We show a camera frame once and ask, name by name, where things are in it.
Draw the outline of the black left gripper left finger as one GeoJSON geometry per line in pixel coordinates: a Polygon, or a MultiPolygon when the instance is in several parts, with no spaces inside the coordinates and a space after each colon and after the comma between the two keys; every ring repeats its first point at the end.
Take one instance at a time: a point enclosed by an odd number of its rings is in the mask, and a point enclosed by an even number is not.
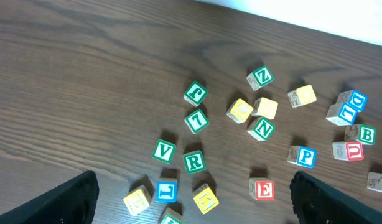
{"type": "Polygon", "coordinates": [[[99,191],[89,170],[0,215],[0,224],[91,224],[99,191]]]}

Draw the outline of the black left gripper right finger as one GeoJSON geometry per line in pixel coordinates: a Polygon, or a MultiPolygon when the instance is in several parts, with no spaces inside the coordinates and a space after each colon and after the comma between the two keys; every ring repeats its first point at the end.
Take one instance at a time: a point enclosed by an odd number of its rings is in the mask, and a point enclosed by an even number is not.
{"type": "Polygon", "coordinates": [[[300,224],[382,224],[381,212],[304,171],[295,173],[289,188],[300,224]]]}

